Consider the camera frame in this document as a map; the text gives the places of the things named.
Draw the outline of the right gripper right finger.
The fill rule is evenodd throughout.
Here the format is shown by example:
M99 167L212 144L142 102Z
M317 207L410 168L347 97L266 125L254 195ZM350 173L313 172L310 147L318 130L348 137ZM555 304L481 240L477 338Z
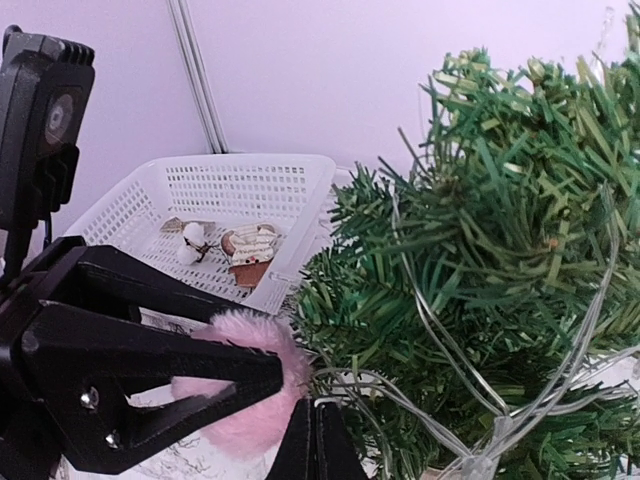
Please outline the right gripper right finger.
M336 403L316 406L316 457L322 480L367 480Z

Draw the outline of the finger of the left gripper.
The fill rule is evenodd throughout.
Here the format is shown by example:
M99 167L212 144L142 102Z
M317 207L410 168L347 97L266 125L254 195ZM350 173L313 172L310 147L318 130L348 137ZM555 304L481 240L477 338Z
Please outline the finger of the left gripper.
M141 308L204 324L232 311L258 312L187 285L109 245L83 247L76 272L86 305L135 322Z
M96 473L122 473L283 384L274 354L146 327L95 327L76 334L31 327L22 351L63 455L76 469ZM211 397L155 407L129 404L126 382L143 389L174 377L229 384Z

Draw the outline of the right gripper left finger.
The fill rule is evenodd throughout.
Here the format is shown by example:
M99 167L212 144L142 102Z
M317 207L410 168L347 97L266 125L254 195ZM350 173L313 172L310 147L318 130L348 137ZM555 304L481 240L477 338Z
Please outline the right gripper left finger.
M316 412L314 401L296 403L266 480L316 478Z

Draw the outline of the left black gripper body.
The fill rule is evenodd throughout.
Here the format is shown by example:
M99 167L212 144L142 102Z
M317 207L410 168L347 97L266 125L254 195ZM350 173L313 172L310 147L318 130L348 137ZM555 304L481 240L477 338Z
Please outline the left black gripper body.
M121 474L140 462L140 379L116 343L140 325L123 292L140 262L80 237L56 240L1 294L1 476L48 479L62 459Z

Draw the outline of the white plastic basket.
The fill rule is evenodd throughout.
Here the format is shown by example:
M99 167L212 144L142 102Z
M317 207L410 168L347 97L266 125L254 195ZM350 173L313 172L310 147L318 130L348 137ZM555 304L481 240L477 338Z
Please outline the white plastic basket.
M212 295L276 314L309 259L331 242L334 188L351 180L324 156L168 157L135 169L68 229L113 245ZM254 224L275 228L275 257L254 288L237 285L221 239Z

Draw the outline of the small green christmas tree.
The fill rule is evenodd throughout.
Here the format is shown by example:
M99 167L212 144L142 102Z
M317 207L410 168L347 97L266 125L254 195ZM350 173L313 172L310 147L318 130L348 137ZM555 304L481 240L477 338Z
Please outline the small green christmas tree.
M639 475L639 5L623 57L448 54L401 174L358 167L296 328L371 479Z

